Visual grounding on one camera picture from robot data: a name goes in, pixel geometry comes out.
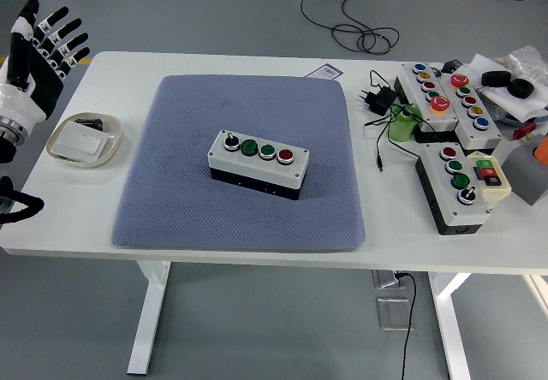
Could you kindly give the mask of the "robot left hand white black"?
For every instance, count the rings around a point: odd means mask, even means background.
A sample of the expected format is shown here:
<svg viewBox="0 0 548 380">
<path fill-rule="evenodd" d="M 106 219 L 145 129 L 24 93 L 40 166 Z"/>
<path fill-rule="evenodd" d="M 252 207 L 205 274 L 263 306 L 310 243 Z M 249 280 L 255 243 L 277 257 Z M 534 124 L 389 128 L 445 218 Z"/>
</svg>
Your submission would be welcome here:
<svg viewBox="0 0 548 380">
<path fill-rule="evenodd" d="M 1 82 L 29 95 L 49 117 L 57 105 L 63 81 L 76 64 L 90 54 L 89 35 L 76 18 L 55 29 L 69 13 L 64 6 L 40 22 L 39 0 L 28 0 L 11 29 L 9 55 L 1 67 Z"/>
</svg>

